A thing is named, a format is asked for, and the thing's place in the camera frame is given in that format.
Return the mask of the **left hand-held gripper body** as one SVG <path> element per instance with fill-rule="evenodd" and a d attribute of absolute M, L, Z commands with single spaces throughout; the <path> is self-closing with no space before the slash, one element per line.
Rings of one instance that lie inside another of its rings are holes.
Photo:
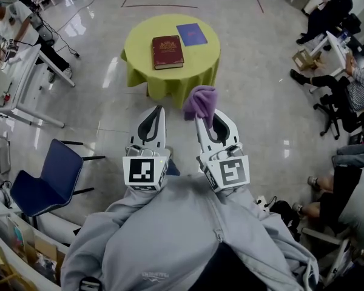
<path fill-rule="evenodd" d="M 158 192 L 169 168 L 170 150 L 130 145 L 123 157 L 125 185 L 134 191 Z"/>

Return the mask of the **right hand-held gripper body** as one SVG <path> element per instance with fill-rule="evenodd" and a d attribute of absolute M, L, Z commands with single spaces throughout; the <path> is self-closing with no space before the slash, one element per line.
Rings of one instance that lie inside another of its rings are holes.
<path fill-rule="evenodd" d="M 217 152 L 202 152 L 197 161 L 215 193 L 250 183 L 249 158 L 243 153 L 241 143 Z"/>

